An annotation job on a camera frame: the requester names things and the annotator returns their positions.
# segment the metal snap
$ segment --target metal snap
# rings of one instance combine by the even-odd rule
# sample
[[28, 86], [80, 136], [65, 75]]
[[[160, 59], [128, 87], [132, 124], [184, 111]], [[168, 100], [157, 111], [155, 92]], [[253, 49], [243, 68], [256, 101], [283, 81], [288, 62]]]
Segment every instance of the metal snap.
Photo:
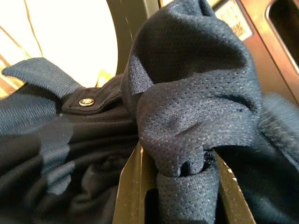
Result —
[[95, 101], [92, 98], [85, 98], [79, 101], [79, 105], [82, 107], [88, 107], [94, 105]]

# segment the barcode label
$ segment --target barcode label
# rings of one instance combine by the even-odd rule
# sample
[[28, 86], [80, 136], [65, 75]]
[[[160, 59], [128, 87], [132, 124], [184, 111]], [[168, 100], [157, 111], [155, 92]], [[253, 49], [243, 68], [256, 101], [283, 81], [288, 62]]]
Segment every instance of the barcode label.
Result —
[[215, 12], [215, 14], [218, 19], [228, 24], [241, 41], [252, 36], [253, 33], [249, 24], [234, 0], [228, 0]]

